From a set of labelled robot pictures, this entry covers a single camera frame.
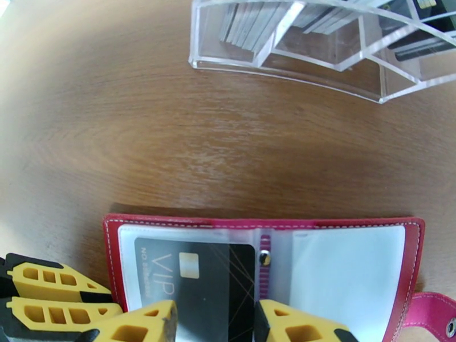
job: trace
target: card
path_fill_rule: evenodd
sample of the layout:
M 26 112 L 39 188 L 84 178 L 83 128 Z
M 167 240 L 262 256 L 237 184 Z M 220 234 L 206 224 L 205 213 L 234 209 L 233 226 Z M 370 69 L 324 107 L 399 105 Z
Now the card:
M 142 305 L 176 301 L 176 342 L 252 341 L 252 246 L 137 238 L 135 252 Z

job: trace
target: wood grain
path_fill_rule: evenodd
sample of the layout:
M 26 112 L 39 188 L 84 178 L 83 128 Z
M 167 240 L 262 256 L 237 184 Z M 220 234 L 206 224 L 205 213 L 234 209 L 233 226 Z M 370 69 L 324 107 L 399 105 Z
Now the wood grain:
M 109 211 L 418 215 L 420 289 L 456 298 L 455 85 L 376 105 L 195 71 L 190 2 L 14 0 L 0 22 L 1 253 L 107 284 Z

